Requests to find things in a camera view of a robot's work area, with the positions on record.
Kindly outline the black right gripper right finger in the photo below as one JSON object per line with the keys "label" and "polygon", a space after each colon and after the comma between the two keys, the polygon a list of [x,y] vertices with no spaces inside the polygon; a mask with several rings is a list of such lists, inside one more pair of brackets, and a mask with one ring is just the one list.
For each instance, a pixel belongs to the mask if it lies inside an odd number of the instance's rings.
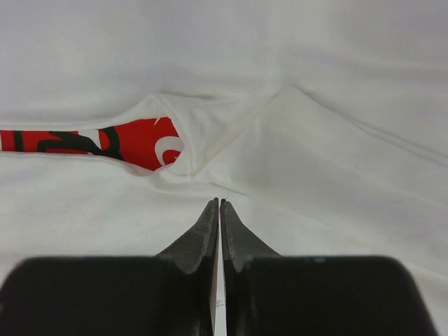
{"label": "black right gripper right finger", "polygon": [[246,261],[252,258],[281,257],[243,224],[232,203],[226,199],[220,203],[220,228],[225,272],[242,271]]}

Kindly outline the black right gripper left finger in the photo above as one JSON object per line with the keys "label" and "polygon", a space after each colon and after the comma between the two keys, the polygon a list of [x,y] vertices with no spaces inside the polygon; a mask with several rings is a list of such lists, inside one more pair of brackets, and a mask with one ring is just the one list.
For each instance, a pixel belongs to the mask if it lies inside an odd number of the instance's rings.
{"label": "black right gripper left finger", "polygon": [[195,273],[216,260],[218,199],[210,200],[195,224],[156,256],[173,262],[183,273]]}

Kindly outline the white t-shirt red print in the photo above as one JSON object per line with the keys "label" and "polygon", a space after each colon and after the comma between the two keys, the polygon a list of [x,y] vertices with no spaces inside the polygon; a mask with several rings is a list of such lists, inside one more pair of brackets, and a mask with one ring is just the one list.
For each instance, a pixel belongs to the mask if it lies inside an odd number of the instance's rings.
{"label": "white t-shirt red print", "polygon": [[215,197],[288,255],[391,256],[447,334],[446,1],[2,1],[1,128],[171,121],[149,171],[1,152],[1,276],[153,255]]}

